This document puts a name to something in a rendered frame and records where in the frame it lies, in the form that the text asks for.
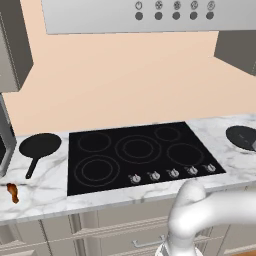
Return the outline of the brown chicken drumstick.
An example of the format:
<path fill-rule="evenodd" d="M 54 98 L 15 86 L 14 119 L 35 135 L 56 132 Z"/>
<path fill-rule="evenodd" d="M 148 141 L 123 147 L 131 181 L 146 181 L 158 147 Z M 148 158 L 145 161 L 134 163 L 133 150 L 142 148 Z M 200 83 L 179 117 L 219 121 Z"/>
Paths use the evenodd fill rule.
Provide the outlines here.
<path fill-rule="evenodd" d="M 7 184 L 7 191 L 12 195 L 12 201 L 17 204 L 19 202 L 18 199 L 18 189 L 15 184 L 8 183 Z"/>

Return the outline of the black hob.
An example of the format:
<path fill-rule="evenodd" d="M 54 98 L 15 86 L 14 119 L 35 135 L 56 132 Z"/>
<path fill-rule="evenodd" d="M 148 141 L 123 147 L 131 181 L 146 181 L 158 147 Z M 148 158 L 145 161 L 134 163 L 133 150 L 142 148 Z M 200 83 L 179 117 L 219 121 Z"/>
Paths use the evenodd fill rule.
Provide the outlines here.
<path fill-rule="evenodd" d="M 212 164 L 214 173 L 204 166 Z M 195 176 L 187 172 L 194 166 Z M 176 169 L 178 178 L 168 170 Z M 149 174 L 160 174 L 152 181 Z M 69 196 L 223 174 L 225 170 L 186 122 L 103 129 L 69 134 Z M 141 177 L 132 184 L 130 175 Z"/>

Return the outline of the black frying pan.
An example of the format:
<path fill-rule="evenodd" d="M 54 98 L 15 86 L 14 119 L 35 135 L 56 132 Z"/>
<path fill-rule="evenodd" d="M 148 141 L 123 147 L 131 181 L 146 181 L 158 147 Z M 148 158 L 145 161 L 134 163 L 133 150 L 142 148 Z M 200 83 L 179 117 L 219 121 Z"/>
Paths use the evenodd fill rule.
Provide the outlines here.
<path fill-rule="evenodd" d="M 20 153 L 32 159 L 25 178 L 30 179 L 38 161 L 56 152 L 61 143 L 61 138 L 52 133 L 40 133 L 26 138 L 19 146 Z"/>

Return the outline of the beige drawer front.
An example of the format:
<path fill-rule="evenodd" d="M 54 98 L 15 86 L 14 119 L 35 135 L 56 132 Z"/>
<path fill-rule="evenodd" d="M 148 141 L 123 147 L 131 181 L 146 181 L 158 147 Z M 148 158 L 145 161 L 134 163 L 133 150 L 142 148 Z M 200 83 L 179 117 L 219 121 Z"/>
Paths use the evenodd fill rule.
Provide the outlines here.
<path fill-rule="evenodd" d="M 167 218 L 83 229 L 88 256 L 155 256 L 167 236 Z"/>

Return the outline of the grey range hood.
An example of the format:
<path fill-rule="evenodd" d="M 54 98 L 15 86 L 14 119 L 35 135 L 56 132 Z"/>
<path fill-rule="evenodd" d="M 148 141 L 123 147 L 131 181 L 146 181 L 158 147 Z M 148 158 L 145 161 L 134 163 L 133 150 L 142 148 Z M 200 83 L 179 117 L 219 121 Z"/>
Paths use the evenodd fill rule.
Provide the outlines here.
<path fill-rule="evenodd" d="M 49 34 L 256 30 L 256 0 L 41 0 Z"/>

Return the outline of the grey microwave oven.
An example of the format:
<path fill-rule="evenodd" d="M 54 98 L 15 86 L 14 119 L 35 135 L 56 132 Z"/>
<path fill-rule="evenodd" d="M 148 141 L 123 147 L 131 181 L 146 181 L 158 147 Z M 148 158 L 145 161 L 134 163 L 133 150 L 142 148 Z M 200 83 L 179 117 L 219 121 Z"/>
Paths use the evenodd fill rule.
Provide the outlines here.
<path fill-rule="evenodd" d="M 6 175 L 16 144 L 17 140 L 11 120 L 0 93 L 0 177 Z"/>

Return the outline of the beige cupboard door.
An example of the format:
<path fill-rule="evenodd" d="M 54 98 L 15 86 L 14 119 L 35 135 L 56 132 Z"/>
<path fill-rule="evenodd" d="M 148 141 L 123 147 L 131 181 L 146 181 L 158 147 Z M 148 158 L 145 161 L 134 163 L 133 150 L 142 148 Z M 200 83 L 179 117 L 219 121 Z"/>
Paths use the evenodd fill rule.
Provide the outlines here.
<path fill-rule="evenodd" d="M 218 256 L 232 256 L 256 250 L 256 225 L 231 225 Z"/>
<path fill-rule="evenodd" d="M 85 256 L 68 217 L 0 226 L 0 256 Z"/>

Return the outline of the grey wall cupboard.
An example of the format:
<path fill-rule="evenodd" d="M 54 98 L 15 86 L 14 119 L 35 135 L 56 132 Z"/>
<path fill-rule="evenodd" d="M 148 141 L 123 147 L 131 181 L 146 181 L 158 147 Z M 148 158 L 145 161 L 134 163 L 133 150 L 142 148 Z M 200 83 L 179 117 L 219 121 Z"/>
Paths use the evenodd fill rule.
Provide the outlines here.
<path fill-rule="evenodd" d="M 20 0 L 0 0 L 0 93 L 18 92 L 33 67 Z"/>
<path fill-rule="evenodd" d="M 220 31 L 214 57 L 256 76 L 256 31 Z"/>

